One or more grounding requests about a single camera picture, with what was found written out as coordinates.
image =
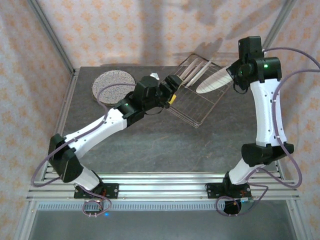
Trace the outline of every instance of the metal cooling rack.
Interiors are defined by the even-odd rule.
[[[197,64],[188,71],[189,73],[187,75],[183,76],[183,79],[187,78],[199,64],[202,64],[203,67],[209,62],[208,59],[193,53],[177,66],[171,74],[181,76],[187,67],[196,59],[198,59]],[[211,62],[208,69],[192,86],[185,87],[187,83],[181,85],[175,93],[176,99],[170,108],[168,108],[168,111],[191,124],[193,127],[198,128],[232,85],[231,81],[226,85],[207,93],[199,94],[196,92],[196,89],[204,80],[220,69],[222,69],[221,66]]]

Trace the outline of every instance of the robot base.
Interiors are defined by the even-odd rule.
[[[119,194],[119,184],[117,183],[99,183],[94,189],[94,193],[102,195],[108,199],[117,199]],[[85,192],[79,186],[75,187],[74,196],[75,199],[97,199],[96,196],[92,196]]]
[[[222,196],[228,196],[234,199],[252,197],[250,186],[247,183],[240,185],[232,184],[228,172],[221,183],[207,183],[205,189],[208,199],[217,199]]]

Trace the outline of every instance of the gray circular mat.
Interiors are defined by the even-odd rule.
[[[94,99],[97,100],[97,95],[100,89],[112,84],[135,84],[135,79],[126,71],[107,71],[98,76],[92,84],[92,94]],[[112,86],[100,94],[99,100],[105,105],[112,106],[134,89],[135,86]]]

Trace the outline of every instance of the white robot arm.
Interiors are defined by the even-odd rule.
[[[276,136],[275,126],[272,121],[272,99],[278,85],[279,81],[276,78],[266,79],[263,83],[255,81],[250,84],[255,103],[257,123],[255,144],[257,146],[279,146],[277,140],[278,137],[283,143],[287,142],[282,124],[280,94],[276,96],[275,103],[279,136]],[[254,169],[263,168],[265,166],[266,165],[264,164],[249,166],[242,158],[235,168],[229,172],[231,183],[235,185],[245,184],[247,182],[246,177],[248,174],[250,174]]]
[[[79,159],[110,135],[141,120],[146,111],[155,107],[169,108],[181,83],[182,80],[177,75],[169,75],[160,83],[152,76],[145,76],[136,84],[134,91],[129,92],[108,112],[106,118],[102,116],[63,138],[59,134],[54,135],[50,140],[50,153],[70,142],[49,160],[62,181],[73,182],[87,191],[101,195],[104,183],[95,172],[80,164]]]

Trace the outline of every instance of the patterned fabric backdrop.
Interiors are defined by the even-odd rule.
[[[301,49],[320,62],[320,5],[318,0],[298,0],[273,47]],[[270,51],[281,60],[282,75],[317,66],[299,53]],[[281,106],[288,142],[294,144],[303,182],[299,187],[314,239],[320,239],[320,73],[303,73],[283,86]],[[297,179],[296,170],[286,158],[287,175]]]
[[[26,0],[0,1],[0,239],[11,240],[48,151],[69,73]]]
[[[268,34],[285,0],[39,0],[75,68],[177,65],[191,52],[225,65],[235,42]]]

